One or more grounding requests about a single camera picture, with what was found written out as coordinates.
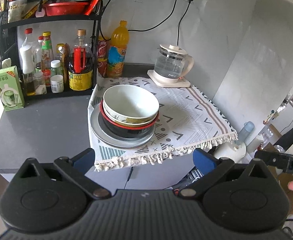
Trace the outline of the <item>white Sweet bakery plate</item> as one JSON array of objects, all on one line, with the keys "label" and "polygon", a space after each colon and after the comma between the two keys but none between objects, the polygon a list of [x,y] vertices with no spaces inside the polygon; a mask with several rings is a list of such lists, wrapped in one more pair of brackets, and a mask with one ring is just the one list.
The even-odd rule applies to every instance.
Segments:
[{"label": "white Sweet bakery plate", "polygon": [[153,135],[155,134],[155,125],[146,129],[146,132],[142,135],[137,135],[134,138],[126,138],[113,133],[107,128],[105,122],[102,120],[102,114],[100,112],[100,104],[97,105],[92,111],[88,120],[89,143],[93,148],[98,144],[104,143],[107,146],[121,149],[134,149],[146,145]]}]

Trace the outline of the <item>red black bowl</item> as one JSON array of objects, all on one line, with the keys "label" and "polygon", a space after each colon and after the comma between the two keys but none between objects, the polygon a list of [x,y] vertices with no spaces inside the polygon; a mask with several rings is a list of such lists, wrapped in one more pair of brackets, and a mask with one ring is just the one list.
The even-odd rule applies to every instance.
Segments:
[{"label": "red black bowl", "polygon": [[107,114],[107,110],[104,110],[104,100],[101,101],[100,113],[102,118],[102,123],[115,135],[123,138],[140,138],[146,135],[152,128],[159,117],[159,113],[151,121],[147,121],[147,124],[138,126],[133,126],[133,124],[120,124],[119,121],[113,121],[110,115]]}]

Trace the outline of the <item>patterned white bowl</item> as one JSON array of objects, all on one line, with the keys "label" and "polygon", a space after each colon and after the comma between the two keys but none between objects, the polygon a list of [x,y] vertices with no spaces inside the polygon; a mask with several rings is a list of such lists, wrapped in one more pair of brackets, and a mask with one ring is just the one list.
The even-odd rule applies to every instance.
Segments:
[{"label": "patterned white bowl", "polygon": [[110,113],[108,113],[107,110],[104,110],[104,106],[101,106],[101,109],[103,110],[104,114],[113,122],[116,124],[126,126],[126,127],[142,127],[150,124],[153,122],[153,120],[157,117],[157,114],[154,114],[153,116],[149,118],[144,119],[137,119],[137,118],[126,118],[125,120],[120,120],[119,118],[115,118]]}]

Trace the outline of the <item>white ceramic bowl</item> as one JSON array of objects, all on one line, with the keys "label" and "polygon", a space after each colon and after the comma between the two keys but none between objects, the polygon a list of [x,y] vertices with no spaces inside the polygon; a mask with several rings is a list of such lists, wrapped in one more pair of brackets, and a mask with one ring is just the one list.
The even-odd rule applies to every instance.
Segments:
[{"label": "white ceramic bowl", "polygon": [[144,119],[158,113],[160,103],[153,93],[134,85],[116,85],[103,95],[104,110],[115,118]]}]

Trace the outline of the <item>patterned white table cloth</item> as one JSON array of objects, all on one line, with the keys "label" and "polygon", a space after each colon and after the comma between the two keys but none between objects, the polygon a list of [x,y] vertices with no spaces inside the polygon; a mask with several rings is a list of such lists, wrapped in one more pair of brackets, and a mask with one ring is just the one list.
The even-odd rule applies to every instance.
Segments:
[{"label": "patterned white table cloth", "polygon": [[238,139],[236,130],[217,106],[195,85],[162,88],[144,77],[98,77],[89,99],[87,113],[99,106],[104,92],[116,85],[142,87],[157,97],[160,114],[155,133],[145,145],[132,150],[109,146],[89,131],[95,151],[95,170],[108,171],[145,164],[161,164],[166,159],[191,154],[196,148],[211,149]]}]

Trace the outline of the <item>white supplement jar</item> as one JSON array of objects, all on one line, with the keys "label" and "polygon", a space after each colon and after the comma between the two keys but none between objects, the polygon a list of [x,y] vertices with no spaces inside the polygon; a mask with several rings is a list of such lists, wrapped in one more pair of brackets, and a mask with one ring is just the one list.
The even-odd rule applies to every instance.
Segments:
[{"label": "white supplement jar", "polygon": [[50,85],[52,93],[62,93],[64,90],[63,76],[53,75],[50,78]]}]

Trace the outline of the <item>clear glass spice jar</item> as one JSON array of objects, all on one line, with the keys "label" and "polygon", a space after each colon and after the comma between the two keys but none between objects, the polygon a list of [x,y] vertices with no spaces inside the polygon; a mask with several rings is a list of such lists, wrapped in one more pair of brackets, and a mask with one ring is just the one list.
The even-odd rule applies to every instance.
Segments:
[{"label": "clear glass spice jar", "polygon": [[43,95],[47,93],[44,75],[41,71],[34,74],[35,94]]}]

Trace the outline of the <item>green pill bottle white cap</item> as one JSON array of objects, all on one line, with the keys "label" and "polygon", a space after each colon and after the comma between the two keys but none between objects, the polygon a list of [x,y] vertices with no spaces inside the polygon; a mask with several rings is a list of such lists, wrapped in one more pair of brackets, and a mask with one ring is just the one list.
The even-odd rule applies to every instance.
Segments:
[{"label": "green pill bottle white cap", "polygon": [[60,60],[53,60],[50,63],[51,76],[63,75],[63,67]]}]

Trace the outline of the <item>glass electric kettle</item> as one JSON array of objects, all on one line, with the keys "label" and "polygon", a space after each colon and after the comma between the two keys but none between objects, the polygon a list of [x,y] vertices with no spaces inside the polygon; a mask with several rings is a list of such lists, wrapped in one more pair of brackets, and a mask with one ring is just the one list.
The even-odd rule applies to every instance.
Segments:
[{"label": "glass electric kettle", "polygon": [[160,44],[154,71],[162,77],[177,80],[193,68],[194,59],[184,49],[171,44]]}]

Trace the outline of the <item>green carton box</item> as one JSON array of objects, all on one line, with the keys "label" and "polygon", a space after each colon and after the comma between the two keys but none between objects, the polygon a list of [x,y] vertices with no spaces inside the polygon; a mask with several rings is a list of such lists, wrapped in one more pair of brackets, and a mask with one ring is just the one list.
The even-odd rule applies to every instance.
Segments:
[{"label": "green carton box", "polygon": [[0,69],[0,99],[6,112],[24,107],[24,97],[16,66]]}]

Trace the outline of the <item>green label sauce bottle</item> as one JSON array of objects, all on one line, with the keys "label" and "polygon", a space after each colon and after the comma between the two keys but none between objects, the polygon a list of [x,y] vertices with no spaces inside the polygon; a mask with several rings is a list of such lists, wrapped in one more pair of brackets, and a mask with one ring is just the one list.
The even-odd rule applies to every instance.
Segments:
[{"label": "green label sauce bottle", "polygon": [[41,69],[44,76],[44,81],[47,87],[50,87],[51,66],[50,63],[54,59],[53,46],[51,42],[51,32],[45,31],[42,41],[42,60]]}]

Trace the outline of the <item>white oil dispenser bottle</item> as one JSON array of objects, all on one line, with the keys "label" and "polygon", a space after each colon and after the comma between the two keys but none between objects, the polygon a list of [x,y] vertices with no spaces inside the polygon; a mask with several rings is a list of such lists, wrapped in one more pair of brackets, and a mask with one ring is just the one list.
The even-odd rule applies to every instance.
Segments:
[{"label": "white oil dispenser bottle", "polygon": [[26,45],[19,49],[22,59],[22,73],[25,93],[27,96],[35,95],[34,73],[35,65],[33,62],[32,46]]}]

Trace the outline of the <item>orange juice bottle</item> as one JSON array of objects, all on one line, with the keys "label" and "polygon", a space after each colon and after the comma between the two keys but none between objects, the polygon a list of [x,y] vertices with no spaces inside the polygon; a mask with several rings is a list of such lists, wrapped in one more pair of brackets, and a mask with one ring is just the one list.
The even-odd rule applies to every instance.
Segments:
[{"label": "orange juice bottle", "polygon": [[129,31],[126,26],[127,22],[122,20],[112,33],[107,59],[107,77],[115,78],[122,76],[127,45],[130,40]]}]

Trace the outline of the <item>black metal shelf rack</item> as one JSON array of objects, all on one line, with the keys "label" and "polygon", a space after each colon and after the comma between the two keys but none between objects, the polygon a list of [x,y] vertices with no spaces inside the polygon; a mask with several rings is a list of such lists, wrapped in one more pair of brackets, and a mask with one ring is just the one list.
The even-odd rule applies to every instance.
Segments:
[{"label": "black metal shelf rack", "polygon": [[40,36],[44,31],[51,32],[52,44],[72,43],[78,29],[86,29],[87,40],[92,45],[94,55],[97,55],[97,43],[103,15],[103,1],[100,0],[89,15],[61,15],[43,16],[22,19],[15,22],[8,21],[8,7],[0,11],[0,57],[11,58],[18,70],[22,69],[19,48],[25,37],[27,28],[33,29],[33,38]]}]

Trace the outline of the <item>red cap clear bottle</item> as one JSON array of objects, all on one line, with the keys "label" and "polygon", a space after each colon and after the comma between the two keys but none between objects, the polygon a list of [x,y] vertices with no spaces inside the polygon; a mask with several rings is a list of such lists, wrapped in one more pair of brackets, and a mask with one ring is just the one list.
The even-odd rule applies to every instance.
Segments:
[{"label": "red cap clear bottle", "polygon": [[22,47],[31,46],[32,48],[35,47],[35,39],[33,36],[33,28],[27,28],[24,31],[25,39],[22,43]]}]

